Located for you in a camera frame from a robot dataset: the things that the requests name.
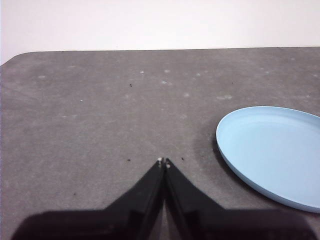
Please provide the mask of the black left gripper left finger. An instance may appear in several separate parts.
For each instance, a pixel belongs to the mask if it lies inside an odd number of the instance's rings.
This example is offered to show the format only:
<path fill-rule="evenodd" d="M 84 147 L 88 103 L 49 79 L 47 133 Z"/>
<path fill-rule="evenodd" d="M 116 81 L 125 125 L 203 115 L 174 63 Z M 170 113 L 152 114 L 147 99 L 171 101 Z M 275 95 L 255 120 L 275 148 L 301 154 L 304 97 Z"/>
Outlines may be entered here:
<path fill-rule="evenodd" d="M 143 177 L 108 207 L 46 211 L 27 217 L 14 240 L 146 240 L 162 208 L 165 175 L 159 158 Z"/>

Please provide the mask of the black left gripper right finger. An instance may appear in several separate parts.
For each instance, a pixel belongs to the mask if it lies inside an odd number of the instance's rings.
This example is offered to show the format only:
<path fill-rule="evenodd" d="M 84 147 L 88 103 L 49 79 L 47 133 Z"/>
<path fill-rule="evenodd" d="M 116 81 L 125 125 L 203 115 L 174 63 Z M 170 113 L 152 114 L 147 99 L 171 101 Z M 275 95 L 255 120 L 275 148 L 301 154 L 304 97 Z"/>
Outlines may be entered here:
<path fill-rule="evenodd" d="M 167 206 L 183 240 L 315 240 L 307 221 L 276 209 L 225 209 L 166 158 Z"/>

